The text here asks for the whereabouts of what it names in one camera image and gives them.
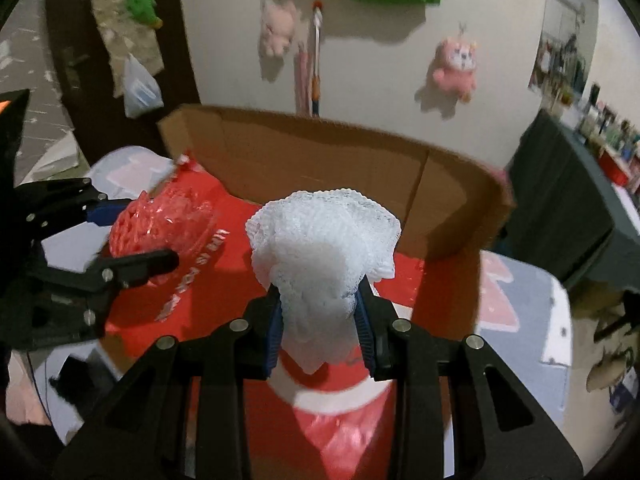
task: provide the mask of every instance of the black cable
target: black cable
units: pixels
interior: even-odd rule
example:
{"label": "black cable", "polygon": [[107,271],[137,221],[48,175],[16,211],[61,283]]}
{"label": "black cable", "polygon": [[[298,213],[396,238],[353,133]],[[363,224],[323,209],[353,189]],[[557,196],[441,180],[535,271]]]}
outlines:
{"label": "black cable", "polygon": [[47,418],[49,419],[49,422],[51,423],[51,427],[53,427],[53,421],[51,420],[51,416],[49,415],[49,412],[45,408],[44,402],[42,402],[42,397],[40,396],[40,391],[38,389],[38,383],[36,381],[36,374],[33,371],[33,363],[31,362],[31,355],[29,354],[29,352],[27,352],[27,361],[29,362],[29,370],[30,370],[30,373],[31,373],[31,381],[33,382],[33,386],[36,388],[36,394],[38,395],[38,400],[40,401],[40,405],[42,406],[42,411],[44,412],[45,415],[47,415]]}

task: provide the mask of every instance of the green plush toy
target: green plush toy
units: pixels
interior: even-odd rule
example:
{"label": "green plush toy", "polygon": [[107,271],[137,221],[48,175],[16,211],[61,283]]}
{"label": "green plush toy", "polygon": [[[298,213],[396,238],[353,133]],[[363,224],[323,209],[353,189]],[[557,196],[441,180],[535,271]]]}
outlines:
{"label": "green plush toy", "polygon": [[126,0],[125,6],[131,17],[138,23],[158,29],[162,27],[162,20],[156,16],[155,0]]}

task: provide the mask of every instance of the red mesh bag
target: red mesh bag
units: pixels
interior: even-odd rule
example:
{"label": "red mesh bag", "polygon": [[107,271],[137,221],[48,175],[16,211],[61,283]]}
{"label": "red mesh bag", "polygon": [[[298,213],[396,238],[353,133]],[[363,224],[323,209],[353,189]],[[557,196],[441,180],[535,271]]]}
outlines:
{"label": "red mesh bag", "polygon": [[[120,213],[109,234],[109,250],[118,257],[169,248],[180,259],[189,258],[201,250],[215,225],[209,202],[201,202],[194,190],[169,183],[155,198],[143,191]],[[151,282],[164,283],[168,277]]]}

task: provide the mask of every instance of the pink stuffed animal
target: pink stuffed animal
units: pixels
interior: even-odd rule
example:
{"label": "pink stuffed animal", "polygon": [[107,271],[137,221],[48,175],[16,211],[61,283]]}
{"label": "pink stuffed animal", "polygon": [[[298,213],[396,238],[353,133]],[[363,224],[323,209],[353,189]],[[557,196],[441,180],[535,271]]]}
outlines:
{"label": "pink stuffed animal", "polygon": [[476,44],[447,38],[440,45],[441,68],[433,73],[433,80],[443,92],[455,92],[468,103],[476,89]]}
{"label": "pink stuffed animal", "polygon": [[262,46],[269,57],[282,57],[289,48],[298,21],[298,10],[293,2],[280,6],[265,0],[262,9]]}

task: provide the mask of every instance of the white net bag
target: white net bag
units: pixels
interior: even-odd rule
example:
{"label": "white net bag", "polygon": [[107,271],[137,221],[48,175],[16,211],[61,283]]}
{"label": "white net bag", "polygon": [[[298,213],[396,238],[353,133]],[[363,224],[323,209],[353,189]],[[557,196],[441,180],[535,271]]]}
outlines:
{"label": "white net bag", "polygon": [[400,222],[353,189],[297,191],[246,223],[256,278],[278,287],[282,347],[307,374],[343,362],[358,343],[355,293],[395,275]]}

